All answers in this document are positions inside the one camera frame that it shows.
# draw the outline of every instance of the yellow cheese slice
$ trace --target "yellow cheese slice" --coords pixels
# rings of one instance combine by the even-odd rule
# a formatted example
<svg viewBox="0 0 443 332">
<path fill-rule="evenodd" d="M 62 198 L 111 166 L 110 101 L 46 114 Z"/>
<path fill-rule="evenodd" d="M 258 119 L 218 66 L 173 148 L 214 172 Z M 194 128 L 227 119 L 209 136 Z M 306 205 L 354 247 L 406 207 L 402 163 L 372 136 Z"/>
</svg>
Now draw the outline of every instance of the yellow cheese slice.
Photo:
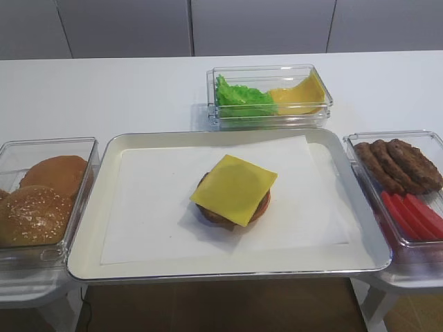
<svg viewBox="0 0 443 332">
<path fill-rule="evenodd" d="M 309 75 L 299 85 L 290 89 L 272 89 L 269 91 L 273 101 L 277 104 L 289 104 L 299 102 L 324 102 L 325 92 L 315 75 Z M 298 114 L 315 113 L 318 107 L 294 107 L 280 106 L 279 116 L 292 116 Z"/>
<path fill-rule="evenodd" d="M 247 226 L 277 174 L 225 155 L 190 197 L 191 201 Z"/>
</svg>

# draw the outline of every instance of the green lettuce leaf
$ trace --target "green lettuce leaf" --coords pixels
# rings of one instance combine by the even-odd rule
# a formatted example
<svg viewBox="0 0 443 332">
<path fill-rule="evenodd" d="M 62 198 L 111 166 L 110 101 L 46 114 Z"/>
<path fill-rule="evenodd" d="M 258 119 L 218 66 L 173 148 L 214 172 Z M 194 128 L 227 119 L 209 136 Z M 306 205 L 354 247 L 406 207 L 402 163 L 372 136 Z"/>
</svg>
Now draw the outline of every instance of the green lettuce leaf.
<svg viewBox="0 0 443 332">
<path fill-rule="evenodd" d="M 221 75 L 217 77 L 217 101 L 221 118 L 273 116 L 278 112 L 271 94 L 245 85 L 229 85 Z"/>
</svg>

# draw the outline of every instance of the red tomato slice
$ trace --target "red tomato slice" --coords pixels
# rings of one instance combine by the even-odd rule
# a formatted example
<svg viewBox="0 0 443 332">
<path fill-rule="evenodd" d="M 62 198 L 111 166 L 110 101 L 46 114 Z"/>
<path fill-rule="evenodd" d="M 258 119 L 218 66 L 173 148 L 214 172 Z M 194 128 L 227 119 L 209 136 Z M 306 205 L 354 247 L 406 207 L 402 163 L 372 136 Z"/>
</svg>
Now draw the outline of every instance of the red tomato slice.
<svg viewBox="0 0 443 332">
<path fill-rule="evenodd" d="M 443 219 L 422 203 L 417 197 L 407 194 L 404 205 L 428 228 L 438 239 L 443 239 Z"/>
<path fill-rule="evenodd" d="M 406 237 L 412 240 L 420 240 L 420 236 L 409 226 L 406 220 L 400 215 L 398 209 L 394 206 L 391 196 L 389 196 L 387 192 L 382 192 L 381 198 L 383 199 L 383 203 L 388 209 L 390 215 L 399 224 Z"/>
<path fill-rule="evenodd" d="M 409 226 L 417 233 L 422 240 L 436 240 L 437 237 L 418 219 L 403 203 L 403 198 L 395 194 L 391 196 L 392 203 L 406 220 Z"/>
</svg>

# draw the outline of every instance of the wooden floor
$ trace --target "wooden floor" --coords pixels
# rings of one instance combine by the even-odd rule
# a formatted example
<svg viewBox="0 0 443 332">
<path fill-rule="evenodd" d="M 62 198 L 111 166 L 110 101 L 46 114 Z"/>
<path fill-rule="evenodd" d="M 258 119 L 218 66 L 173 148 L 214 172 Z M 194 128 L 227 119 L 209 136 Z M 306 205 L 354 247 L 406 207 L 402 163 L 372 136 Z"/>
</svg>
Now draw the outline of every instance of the wooden floor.
<svg viewBox="0 0 443 332">
<path fill-rule="evenodd" d="M 347 279 L 90 286 L 89 332 L 365 332 Z M 83 306 L 77 332 L 86 332 Z M 34 309 L 0 310 L 0 331 L 53 331 Z M 443 331 L 443 296 L 401 297 L 389 332 Z"/>
</svg>

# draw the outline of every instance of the white countertop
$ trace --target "white countertop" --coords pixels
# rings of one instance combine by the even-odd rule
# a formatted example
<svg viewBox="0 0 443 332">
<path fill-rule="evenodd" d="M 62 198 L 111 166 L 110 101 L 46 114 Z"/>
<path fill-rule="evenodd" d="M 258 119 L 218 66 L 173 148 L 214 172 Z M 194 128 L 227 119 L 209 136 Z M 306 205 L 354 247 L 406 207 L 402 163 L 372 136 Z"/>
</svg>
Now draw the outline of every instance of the white countertop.
<svg viewBox="0 0 443 332">
<path fill-rule="evenodd" d="M 409 129 L 443 136 L 443 51 L 420 51 L 3 61 L 0 143 L 95 136 L 102 153 L 121 133 L 207 130 L 206 71 L 306 63 L 334 99 L 326 128 L 339 137 Z"/>
</svg>

